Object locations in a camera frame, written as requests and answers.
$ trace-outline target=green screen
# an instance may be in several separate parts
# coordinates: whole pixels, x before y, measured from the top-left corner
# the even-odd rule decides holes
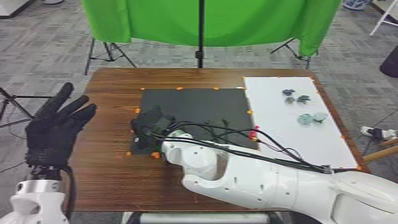
[[[312,56],[342,0],[207,0],[205,45],[242,46],[296,37]],[[200,0],[84,0],[93,36],[198,46]]]

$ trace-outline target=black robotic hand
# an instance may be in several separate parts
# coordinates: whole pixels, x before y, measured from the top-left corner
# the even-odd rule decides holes
[[[29,165],[56,167],[68,166],[79,132],[97,114],[95,104],[81,109],[90,102],[88,96],[83,96],[61,109],[72,92],[74,84],[67,83],[58,96],[43,105],[26,129]]]

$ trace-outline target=white sheet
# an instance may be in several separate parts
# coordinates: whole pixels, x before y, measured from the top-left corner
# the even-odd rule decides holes
[[[296,148],[308,162],[331,165],[333,168],[356,168],[358,162],[312,78],[246,77],[246,87],[255,124],[283,146]],[[287,104],[285,89],[298,91],[294,93],[296,98],[301,95],[312,97],[308,104]],[[301,125],[299,116],[306,113],[314,115],[319,112],[330,114],[324,123]],[[260,148],[269,157],[292,160],[264,144],[260,144]]]

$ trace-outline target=small figurine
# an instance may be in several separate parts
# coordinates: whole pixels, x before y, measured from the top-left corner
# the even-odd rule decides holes
[[[299,102],[299,103],[308,103],[310,100],[312,100],[312,99],[310,99],[310,96],[308,96],[308,95],[303,95],[303,96],[298,98],[298,102]]]
[[[287,89],[287,90],[283,91],[283,95],[285,95],[285,96],[292,96],[294,92],[296,92],[294,89]]]
[[[317,113],[317,114],[314,115],[315,122],[322,123],[324,120],[328,119],[328,116],[330,116],[330,114],[326,114],[326,113],[322,113],[322,112]]]
[[[314,116],[312,114],[303,114],[298,118],[298,121],[303,125],[310,125],[314,123]]]
[[[296,102],[296,97],[294,96],[287,97],[285,102],[292,104]]]

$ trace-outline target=wooden tabletop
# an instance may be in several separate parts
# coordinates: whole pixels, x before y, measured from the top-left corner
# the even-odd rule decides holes
[[[191,192],[182,167],[150,156],[129,156],[131,120],[143,88],[235,88],[244,76],[312,77],[363,170],[367,163],[344,127],[322,84],[310,70],[292,69],[100,69],[88,87],[99,114],[79,137],[74,169],[77,211],[244,211],[246,208]]]

